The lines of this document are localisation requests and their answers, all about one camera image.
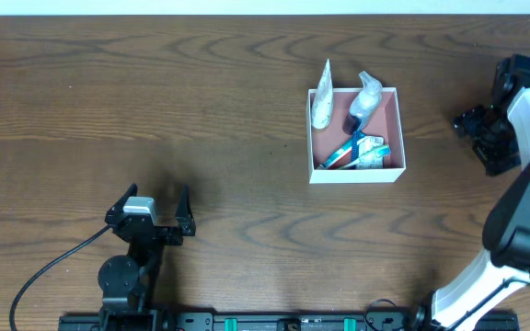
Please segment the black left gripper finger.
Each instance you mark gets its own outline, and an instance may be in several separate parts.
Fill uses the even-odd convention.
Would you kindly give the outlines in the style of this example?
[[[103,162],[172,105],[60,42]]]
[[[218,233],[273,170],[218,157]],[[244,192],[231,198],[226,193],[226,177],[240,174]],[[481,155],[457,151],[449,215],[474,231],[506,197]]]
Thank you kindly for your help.
[[[138,187],[135,183],[132,183],[129,188],[125,191],[125,193],[118,199],[118,201],[115,203],[115,211],[116,212],[123,212],[123,208],[126,205],[127,200],[130,197],[136,197],[137,196]]]
[[[190,207],[190,190],[187,185],[183,187],[175,218],[182,228],[194,228],[195,221]]]

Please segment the green white toothbrush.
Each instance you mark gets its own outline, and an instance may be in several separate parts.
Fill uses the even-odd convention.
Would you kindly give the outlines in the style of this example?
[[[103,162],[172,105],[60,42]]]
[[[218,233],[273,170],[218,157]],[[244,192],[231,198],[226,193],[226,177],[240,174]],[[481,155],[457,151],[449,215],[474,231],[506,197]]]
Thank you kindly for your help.
[[[346,169],[350,166],[355,166],[356,164],[361,163],[366,157],[382,158],[389,154],[391,154],[391,150],[387,144],[376,146],[373,149],[365,152],[364,154],[361,154],[356,160],[349,162],[347,165],[341,166],[340,170]]]

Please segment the green white soap packet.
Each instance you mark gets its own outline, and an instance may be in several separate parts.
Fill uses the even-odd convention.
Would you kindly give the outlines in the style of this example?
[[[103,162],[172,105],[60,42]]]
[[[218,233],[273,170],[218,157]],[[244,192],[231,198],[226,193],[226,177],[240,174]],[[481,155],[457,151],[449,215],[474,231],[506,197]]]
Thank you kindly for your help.
[[[384,138],[381,136],[365,136],[363,142],[359,146],[359,156],[365,152],[373,149],[376,146],[384,145]],[[366,157],[361,163],[356,164],[356,169],[371,169],[371,168],[382,168],[383,167],[383,157],[374,158]]]

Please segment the clear bottle blue liquid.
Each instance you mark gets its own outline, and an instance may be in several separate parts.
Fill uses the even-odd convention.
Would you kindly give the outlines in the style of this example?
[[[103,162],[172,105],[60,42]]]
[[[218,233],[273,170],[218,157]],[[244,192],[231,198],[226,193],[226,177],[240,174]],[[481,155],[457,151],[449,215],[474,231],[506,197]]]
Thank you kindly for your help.
[[[353,135],[366,127],[382,101],[382,84],[365,71],[359,73],[359,78],[363,89],[352,101],[342,125],[343,131],[348,135]]]

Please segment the blue disposable razor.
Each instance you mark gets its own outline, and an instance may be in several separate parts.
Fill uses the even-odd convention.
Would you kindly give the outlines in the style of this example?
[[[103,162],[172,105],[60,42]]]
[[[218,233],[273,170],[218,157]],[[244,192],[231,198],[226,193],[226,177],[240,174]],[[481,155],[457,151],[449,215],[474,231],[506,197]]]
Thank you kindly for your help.
[[[359,158],[359,146],[363,142],[365,134],[361,131],[355,131],[351,139],[351,160],[356,161]]]

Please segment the Colgate toothpaste tube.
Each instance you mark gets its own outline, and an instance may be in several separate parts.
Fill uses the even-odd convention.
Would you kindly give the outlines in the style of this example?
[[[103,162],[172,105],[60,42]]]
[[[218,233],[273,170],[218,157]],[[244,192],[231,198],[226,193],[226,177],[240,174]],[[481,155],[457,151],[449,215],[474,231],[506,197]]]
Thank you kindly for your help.
[[[339,149],[333,152],[324,162],[322,162],[317,168],[318,169],[329,169],[334,166],[340,159],[347,155],[351,151],[352,140],[348,140]]]

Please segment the white floral lotion tube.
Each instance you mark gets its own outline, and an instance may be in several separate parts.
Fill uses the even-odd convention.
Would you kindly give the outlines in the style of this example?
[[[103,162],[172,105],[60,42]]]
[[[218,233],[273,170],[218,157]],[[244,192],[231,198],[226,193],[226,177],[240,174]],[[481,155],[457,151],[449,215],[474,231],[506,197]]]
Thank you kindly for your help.
[[[311,125],[316,130],[324,130],[331,121],[334,107],[333,84],[330,60],[325,63],[324,70],[317,85],[317,91],[311,107]]]

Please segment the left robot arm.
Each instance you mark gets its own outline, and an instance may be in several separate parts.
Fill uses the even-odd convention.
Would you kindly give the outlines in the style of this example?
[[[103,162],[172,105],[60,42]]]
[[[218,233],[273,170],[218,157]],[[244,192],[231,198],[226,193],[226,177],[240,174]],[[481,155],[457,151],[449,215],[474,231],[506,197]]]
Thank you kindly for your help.
[[[99,311],[101,330],[173,330],[173,319],[152,306],[156,281],[167,246],[182,245],[196,234],[185,186],[176,208],[176,225],[156,223],[156,202],[137,194],[131,185],[107,211],[105,222],[129,245],[125,255],[109,258],[100,267],[98,285],[102,289]]]

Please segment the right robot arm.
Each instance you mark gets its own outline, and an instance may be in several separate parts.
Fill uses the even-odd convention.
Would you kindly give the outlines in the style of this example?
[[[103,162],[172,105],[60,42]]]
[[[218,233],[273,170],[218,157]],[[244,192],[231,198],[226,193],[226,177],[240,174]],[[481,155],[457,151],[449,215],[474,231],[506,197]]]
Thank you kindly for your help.
[[[453,121],[494,177],[521,171],[488,215],[482,249],[452,282],[419,306],[412,330],[515,330],[511,314],[493,309],[530,287],[530,57],[514,54],[498,62],[491,103]]]

